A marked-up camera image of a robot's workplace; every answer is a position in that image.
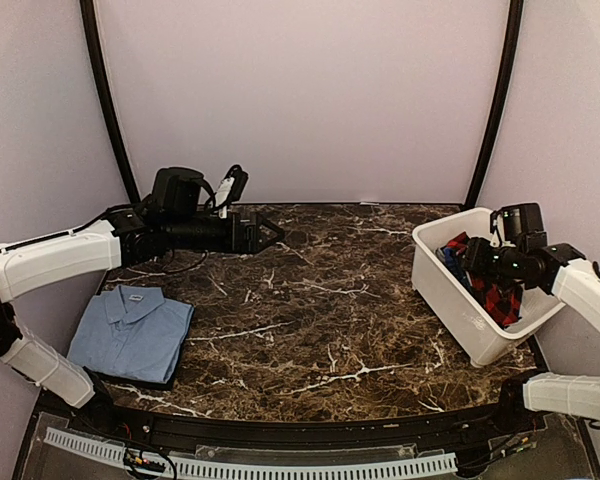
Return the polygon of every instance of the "clothing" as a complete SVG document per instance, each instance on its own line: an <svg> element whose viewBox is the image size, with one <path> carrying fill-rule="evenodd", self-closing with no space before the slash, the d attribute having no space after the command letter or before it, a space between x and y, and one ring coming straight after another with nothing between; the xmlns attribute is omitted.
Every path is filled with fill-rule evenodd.
<svg viewBox="0 0 600 480"><path fill-rule="evenodd" d="M460 266L468 242L469 236L466 232L449 240L447 245L442 248L445 266L471 292L500 327L505 328L516 323L520 319L522 286L516 284L501 290L498 285L487 278L474 274L468 275Z"/></svg>
<svg viewBox="0 0 600 480"><path fill-rule="evenodd" d="M165 299L160 288L117 286L91 299L68 358L106 375L166 383L193 310Z"/></svg>

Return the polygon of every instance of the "curved black pole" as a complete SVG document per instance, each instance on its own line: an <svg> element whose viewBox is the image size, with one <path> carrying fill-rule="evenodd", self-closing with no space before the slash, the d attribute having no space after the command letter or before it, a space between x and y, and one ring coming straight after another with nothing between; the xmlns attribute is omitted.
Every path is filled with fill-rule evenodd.
<svg viewBox="0 0 600 480"><path fill-rule="evenodd" d="M511 72L513 70L513 61L516 56L516 47L518 45L518 35L520 34L520 24L522 22L522 6L524 0L511 0L509 4L509 18L507 20L507 31L504 36L504 47L502 48L502 58L500 60L500 70L498 71L498 80L496 89L493 93L493 102L489 112L487 128L482 139L478 162L473 172L469 193L462 206L463 210L468 210L476 206L484 178L487 175L489 161L493 153L493 147L498 136L500 120L504 111L504 104L507 99Z"/></svg>
<svg viewBox="0 0 600 480"><path fill-rule="evenodd" d="M84 34L87 39L87 48L89 49L89 58L91 59L91 69L93 70L93 79L96 82L98 97L100 98L100 108L104 116L107 131L109 132L109 140L113 148L113 154L116 157L118 170L124 183L124 188L127 191L127 196L131 203L140 201L140 193L138 186L133 178L131 164L127 151L124 148L120 125L118 125L118 117L113 106L113 98L109 81L107 80L107 71L104 66L102 57L102 47L100 45L100 37L98 36L98 24L96 22L96 12L93 5L93 0L80 0L80 8L82 10L82 24L84 25Z"/></svg>

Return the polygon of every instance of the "white cable tray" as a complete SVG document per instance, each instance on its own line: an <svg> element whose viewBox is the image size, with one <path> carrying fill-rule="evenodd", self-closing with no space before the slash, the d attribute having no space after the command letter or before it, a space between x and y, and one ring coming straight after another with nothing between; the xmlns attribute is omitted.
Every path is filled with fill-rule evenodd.
<svg viewBox="0 0 600 480"><path fill-rule="evenodd" d="M45 443L90 460L124 468L125 447L122 442L83 437L77 433L48 428ZM145 452L148 460L165 464L154 453ZM170 455L176 465L178 478L210 480L403 480L454 473L455 453L430 457L342 466L266 466L205 462ZM163 477L171 478L167 465Z"/></svg>

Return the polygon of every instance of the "lavender wall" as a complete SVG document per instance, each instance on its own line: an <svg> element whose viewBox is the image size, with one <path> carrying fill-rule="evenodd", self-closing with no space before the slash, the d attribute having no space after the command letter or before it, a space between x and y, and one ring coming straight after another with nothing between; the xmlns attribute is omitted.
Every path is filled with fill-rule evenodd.
<svg viewBox="0 0 600 480"><path fill-rule="evenodd" d="M600 1L526 2L480 204L538 201L550 241L600 262ZM600 374L600 335L563 310L539 335L560 373ZM600 434L594 433L600 452Z"/></svg>
<svg viewBox="0 0 600 480"><path fill-rule="evenodd" d="M0 0L0 242L82 223L124 201L77 1ZM65 350L98 275L34 292L22 322ZM0 364L0 480L10 479L37 389Z"/></svg>
<svg viewBox="0 0 600 480"><path fill-rule="evenodd" d="M245 201L461 202L506 0L100 0L131 162L236 162Z"/></svg>

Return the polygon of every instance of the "light blue button-up shirt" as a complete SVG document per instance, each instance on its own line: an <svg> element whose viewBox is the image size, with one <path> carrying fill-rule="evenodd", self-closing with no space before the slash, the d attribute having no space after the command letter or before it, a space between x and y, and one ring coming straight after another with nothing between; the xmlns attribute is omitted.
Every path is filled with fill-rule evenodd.
<svg viewBox="0 0 600 480"><path fill-rule="evenodd" d="M91 299L68 358L106 375L166 383L192 315L191 305L165 299L160 288L117 286Z"/></svg>

